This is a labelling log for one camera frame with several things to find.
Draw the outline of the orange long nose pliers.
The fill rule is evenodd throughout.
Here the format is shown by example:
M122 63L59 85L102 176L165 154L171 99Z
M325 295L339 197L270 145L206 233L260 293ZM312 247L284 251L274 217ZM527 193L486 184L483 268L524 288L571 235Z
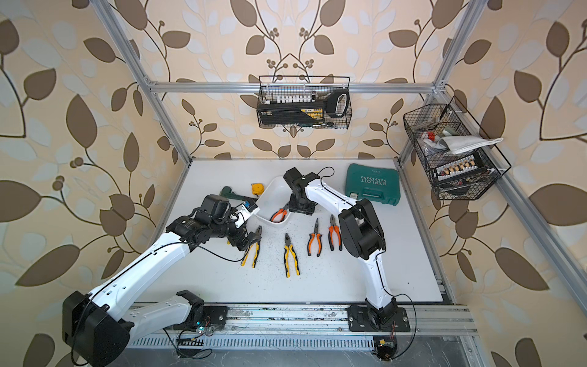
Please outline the orange long nose pliers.
M316 219L316 221L315 221L313 232L311 232L310 238L307 243L307 255L308 256L312 255L313 243L317 244L316 256L320 257L321 253L322 253L323 245L322 245L322 235L319 232L319 220L318 219Z

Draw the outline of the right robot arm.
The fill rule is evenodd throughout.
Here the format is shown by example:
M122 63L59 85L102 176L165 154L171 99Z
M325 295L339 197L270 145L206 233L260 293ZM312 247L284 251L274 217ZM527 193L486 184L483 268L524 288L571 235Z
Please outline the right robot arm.
M284 180L292 191L289 207L293 212L310 215L320 205L338 217L342 245L362 263L366 303L363 313L368 327L385 332L410 332L411 321L406 310L397 305L396 296L387 290L382 264L385 234L372 203L345 196L316 173L303 175L291 168L284 174Z

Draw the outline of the orange combination pliers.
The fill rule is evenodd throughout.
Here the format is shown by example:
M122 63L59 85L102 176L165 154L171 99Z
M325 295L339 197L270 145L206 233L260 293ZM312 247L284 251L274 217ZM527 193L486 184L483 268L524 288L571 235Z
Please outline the orange combination pliers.
M331 251L335 250L335 246L338 247L339 251L343 250L342 236L339 226L337 225L336 218L333 214L330 215L328 242Z

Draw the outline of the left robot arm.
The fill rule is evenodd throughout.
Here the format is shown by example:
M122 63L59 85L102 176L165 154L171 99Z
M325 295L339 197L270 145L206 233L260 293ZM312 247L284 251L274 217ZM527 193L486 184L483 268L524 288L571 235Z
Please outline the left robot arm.
M181 324L198 327L204 321L204 301L190 291L147 307L131 306L168 269L211 238L225 238L240 251L248 249L261 238L246 229L258 211L254 201L233 207L224 197L206 196L112 279L85 295L75 291L64 301L64 342L91 366L107 366L128 344L154 331Z

